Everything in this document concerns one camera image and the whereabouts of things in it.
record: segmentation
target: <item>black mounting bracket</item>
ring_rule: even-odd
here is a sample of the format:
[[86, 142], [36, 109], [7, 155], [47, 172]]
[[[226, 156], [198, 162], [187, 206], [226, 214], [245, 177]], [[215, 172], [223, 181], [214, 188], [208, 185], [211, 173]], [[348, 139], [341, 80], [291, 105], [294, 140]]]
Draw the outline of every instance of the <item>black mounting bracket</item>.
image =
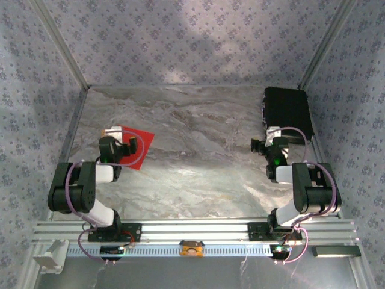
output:
[[277, 227], [272, 229], [267, 222], [249, 223], [247, 225], [249, 241], [284, 241], [290, 234], [291, 240], [302, 240], [301, 233], [289, 227]]
[[90, 232], [88, 235], [88, 242], [119, 242], [130, 243], [131, 235], [134, 238], [134, 242], [140, 242], [142, 234], [142, 224], [140, 223], [122, 223], [122, 231], [120, 234], [116, 234], [113, 231], [103, 231], [98, 228], [94, 232]]

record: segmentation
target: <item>gray marble table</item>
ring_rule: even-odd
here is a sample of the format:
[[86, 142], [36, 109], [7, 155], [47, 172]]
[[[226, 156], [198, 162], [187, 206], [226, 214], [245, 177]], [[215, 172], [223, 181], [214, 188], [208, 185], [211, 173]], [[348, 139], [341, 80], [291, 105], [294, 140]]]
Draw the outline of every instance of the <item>gray marble table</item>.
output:
[[[142, 168], [122, 169], [97, 186], [97, 198], [123, 219], [260, 217], [285, 205], [290, 185], [266, 178], [250, 152], [263, 139], [264, 87], [90, 89], [70, 161], [95, 160], [104, 128], [121, 124], [155, 134]], [[290, 146], [289, 162], [303, 146]], [[55, 214], [54, 219], [70, 219]]]

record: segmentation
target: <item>small black device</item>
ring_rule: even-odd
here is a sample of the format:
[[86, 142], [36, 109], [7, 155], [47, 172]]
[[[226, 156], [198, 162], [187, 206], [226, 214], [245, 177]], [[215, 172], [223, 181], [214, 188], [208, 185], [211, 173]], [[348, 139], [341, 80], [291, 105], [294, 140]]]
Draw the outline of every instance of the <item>small black device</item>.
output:
[[[265, 129], [272, 126], [280, 128], [292, 126], [302, 130], [308, 141], [314, 135], [309, 104], [304, 90], [267, 87], [262, 103], [262, 114]], [[281, 136], [286, 137], [290, 143], [304, 145], [304, 140], [299, 132], [285, 130], [281, 132]]]
[[104, 261], [118, 261], [121, 259], [121, 257], [117, 256], [109, 256], [109, 255], [124, 255], [125, 254], [125, 248], [121, 246], [101, 246], [99, 253], [102, 256], [102, 259]]

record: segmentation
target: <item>red paper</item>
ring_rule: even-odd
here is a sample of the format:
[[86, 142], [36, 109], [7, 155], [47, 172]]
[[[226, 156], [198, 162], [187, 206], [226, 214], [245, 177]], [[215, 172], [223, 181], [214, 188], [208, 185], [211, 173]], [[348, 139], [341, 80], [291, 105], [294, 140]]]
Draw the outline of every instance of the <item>red paper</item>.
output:
[[[129, 127], [123, 126], [123, 125], [119, 125], [119, 126], [121, 126], [122, 131], [132, 131], [132, 132], [140, 135], [141, 138], [143, 139], [144, 148], [143, 148], [142, 142], [137, 137], [137, 140], [138, 140], [137, 153], [133, 154], [133, 155], [130, 155], [129, 157], [123, 157], [121, 162], [120, 162], [121, 164], [132, 163], [133, 161], [138, 159], [138, 157], [140, 156], [141, 151], [144, 149], [143, 156], [140, 158], [140, 160], [138, 162], [136, 162], [135, 164], [129, 166], [131, 169], [140, 170], [140, 167], [143, 164], [143, 161], [144, 161], [144, 159], [145, 159], [145, 157], [147, 155], [147, 152], [149, 151], [151, 142], [154, 139], [155, 135], [152, 134], [151, 132], [140, 131], [139, 129], [129, 128]], [[129, 143], [130, 142], [130, 137], [136, 137], [136, 135], [133, 135], [133, 134], [130, 134], [130, 133], [127, 133], [127, 132], [123, 132], [122, 134], [123, 134], [123, 136], [122, 136], [123, 143]]]

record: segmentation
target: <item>floral wallpaper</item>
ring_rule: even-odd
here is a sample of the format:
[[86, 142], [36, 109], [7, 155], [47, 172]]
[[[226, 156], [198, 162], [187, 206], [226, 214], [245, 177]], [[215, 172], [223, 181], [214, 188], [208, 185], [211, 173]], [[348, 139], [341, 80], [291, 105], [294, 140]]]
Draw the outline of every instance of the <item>floral wallpaper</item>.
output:
[[14, 288], [80, 88], [27, 0], [0, 1], [0, 288]]
[[307, 90], [375, 282], [385, 288], [385, 4], [358, 1]]
[[90, 85], [298, 84], [340, 0], [45, 0]]

